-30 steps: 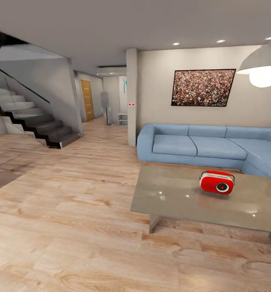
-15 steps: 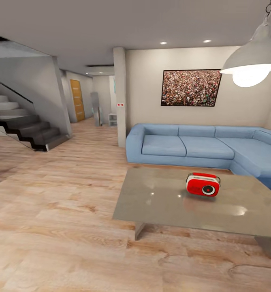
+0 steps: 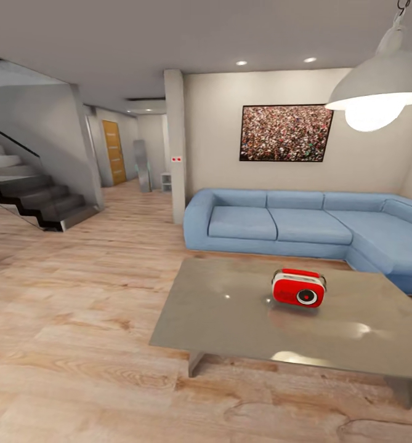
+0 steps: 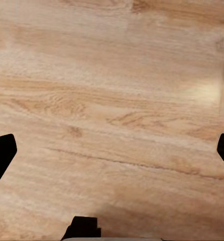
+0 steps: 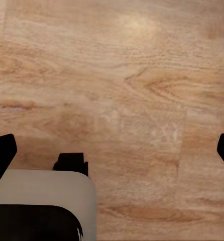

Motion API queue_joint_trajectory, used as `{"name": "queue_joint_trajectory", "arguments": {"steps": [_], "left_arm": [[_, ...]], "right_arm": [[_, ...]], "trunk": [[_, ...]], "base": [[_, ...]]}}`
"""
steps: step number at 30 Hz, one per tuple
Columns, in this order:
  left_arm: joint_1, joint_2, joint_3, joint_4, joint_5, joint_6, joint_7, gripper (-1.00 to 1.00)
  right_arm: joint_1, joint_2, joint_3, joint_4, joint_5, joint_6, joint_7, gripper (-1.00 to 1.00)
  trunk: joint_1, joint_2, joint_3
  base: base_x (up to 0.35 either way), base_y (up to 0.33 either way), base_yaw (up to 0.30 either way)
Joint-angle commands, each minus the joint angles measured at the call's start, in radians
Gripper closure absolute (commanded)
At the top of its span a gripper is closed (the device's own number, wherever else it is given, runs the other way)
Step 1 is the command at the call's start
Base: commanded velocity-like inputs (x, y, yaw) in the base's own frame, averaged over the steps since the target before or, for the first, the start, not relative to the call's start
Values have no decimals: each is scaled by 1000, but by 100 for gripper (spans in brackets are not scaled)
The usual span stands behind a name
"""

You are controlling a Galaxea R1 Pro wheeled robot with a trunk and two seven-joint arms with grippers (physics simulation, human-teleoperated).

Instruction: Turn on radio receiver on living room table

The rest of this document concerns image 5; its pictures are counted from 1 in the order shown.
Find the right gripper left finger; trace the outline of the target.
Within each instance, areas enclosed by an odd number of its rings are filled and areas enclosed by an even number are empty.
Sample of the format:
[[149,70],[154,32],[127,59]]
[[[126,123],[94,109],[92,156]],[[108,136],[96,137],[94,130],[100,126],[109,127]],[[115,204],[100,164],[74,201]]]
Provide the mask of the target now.
[[17,153],[13,134],[0,136],[0,179]]

